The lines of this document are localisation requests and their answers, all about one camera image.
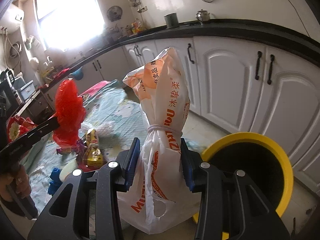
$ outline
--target elastic band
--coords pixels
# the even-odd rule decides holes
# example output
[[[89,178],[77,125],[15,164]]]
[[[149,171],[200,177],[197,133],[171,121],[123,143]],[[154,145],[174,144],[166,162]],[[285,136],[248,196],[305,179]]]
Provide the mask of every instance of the elastic band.
[[[172,133],[177,133],[178,135],[180,135],[180,137],[183,134],[182,131],[176,131],[174,129],[169,128],[166,125],[159,125],[159,124],[150,125],[147,129],[148,133],[151,133],[154,130],[161,130],[161,131],[168,131],[168,132],[172,132]]]

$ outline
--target hand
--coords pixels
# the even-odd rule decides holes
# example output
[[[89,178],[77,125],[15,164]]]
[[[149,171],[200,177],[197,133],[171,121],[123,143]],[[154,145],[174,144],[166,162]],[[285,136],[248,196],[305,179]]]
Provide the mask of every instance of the hand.
[[[6,189],[6,186],[9,185],[13,179],[17,184],[16,193],[21,193],[21,198],[25,198],[31,194],[31,186],[29,184],[29,176],[24,169],[24,166],[21,165],[20,169],[15,177],[11,174],[4,174],[0,176],[0,196],[8,202],[12,202],[12,197]]]

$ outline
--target silver screw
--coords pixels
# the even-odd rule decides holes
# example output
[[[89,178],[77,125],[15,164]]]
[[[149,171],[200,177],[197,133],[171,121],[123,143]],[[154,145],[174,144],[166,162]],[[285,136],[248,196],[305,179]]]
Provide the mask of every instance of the silver screw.
[[[203,163],[200,164],[200,166],[201,166],[202,168],[204,168],[204,169],[207,169],[207,168],[210,167],[210,163],[203,162]]]
[[[237,175],[243,177],[245,175],[245,172],[243,170],[237,170]]]
[[[82,171],[81,171],[80,169],[76,169],[76,170],[74,170],[74,171],[72,172],[72,175],[73,175],[73,176],[79,176],[79,175],[81,175],[81,173],[82,173]]]
[[[109,163],[108,163],[108,166],[109,166],[110,168],[115,168],[116,166],[118,166],[118,163],[117,163],[117,162],[109,162]]]

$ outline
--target water heater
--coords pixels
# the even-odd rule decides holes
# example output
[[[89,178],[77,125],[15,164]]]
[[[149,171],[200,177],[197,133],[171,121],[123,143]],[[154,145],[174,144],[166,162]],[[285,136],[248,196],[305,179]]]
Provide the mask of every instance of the water heater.
[[[10,4],[0,20],[0,34],[2,33],[2,28],[7,28],[8,33],[14,33],[20,27],[23,18],[23,10],[19,9],[14,4]]]

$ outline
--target yellow bucket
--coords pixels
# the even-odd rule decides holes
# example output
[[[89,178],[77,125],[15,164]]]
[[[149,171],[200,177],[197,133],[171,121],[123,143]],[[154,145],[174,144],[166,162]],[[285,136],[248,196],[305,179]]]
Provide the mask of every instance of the yellow bucket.
[[[213,143],[201,157],[223,171],[244,170],[276,208],[279,217],[283,215],[292,195],[293,171],[289,158],[275,141],[258,133],[234,133]],[[195,222],[198,217],[199,213],[193,216]],[[223,232],[222,239],[228,239],[228,234]]]

